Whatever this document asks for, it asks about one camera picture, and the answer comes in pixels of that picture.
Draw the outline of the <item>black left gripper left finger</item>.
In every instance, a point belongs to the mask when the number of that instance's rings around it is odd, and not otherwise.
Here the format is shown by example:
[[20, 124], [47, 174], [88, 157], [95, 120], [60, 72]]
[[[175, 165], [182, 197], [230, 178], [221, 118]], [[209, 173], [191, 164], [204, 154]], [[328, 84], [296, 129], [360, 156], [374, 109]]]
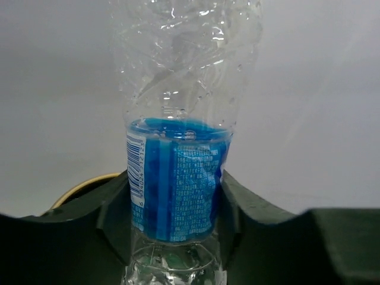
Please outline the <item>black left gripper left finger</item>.
[[130, 258], [125, 172], [41, 216], [1, 215], [1, 284], [120, 284]]

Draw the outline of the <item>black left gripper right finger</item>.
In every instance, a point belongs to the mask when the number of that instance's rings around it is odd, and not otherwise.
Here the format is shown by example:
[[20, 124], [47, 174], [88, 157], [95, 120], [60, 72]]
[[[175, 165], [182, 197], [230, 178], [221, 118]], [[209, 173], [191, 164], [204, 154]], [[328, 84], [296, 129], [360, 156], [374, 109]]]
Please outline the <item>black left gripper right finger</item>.
[[219, 243], [228, 284], [378, 284], [379, 210], [293, 214], [224, 172]]

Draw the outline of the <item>clear bottle blue label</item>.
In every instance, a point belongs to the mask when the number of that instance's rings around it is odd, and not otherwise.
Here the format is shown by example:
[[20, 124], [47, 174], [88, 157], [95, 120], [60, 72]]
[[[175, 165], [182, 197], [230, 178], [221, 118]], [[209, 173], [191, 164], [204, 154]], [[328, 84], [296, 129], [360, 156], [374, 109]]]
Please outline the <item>clear bottle blue label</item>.
[[224, 165], [262, 34], [260, 1], [110, 1], [124, 97], [131, 259], [123, 284], [225, 284]]

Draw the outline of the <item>dark blue gold-rimmed bin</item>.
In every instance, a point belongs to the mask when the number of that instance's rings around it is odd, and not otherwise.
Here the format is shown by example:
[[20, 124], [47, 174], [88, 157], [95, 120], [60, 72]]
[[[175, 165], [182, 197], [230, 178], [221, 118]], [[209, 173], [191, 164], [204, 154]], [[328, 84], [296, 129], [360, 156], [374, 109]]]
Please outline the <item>dark blue gold-rimmed bin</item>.
[[46, 212], [42, 214], [42, 216], [45, 216], [49, 214], [52, 210], [67, 204], [68, 202], [71, 202], [73, 200], [76, 200], [80, 198], [81, 196], [95, 190], [96, 188], [108, 183], [112, 179], [119, 176], [120, 173], [107, 173], [104, 175], [96, 176], [94, 178], [85, 180], [84, 182], [81, 182], [80, 184], [74, 186], [70, 190], [68, 190], [66, 193], [64, 193]]

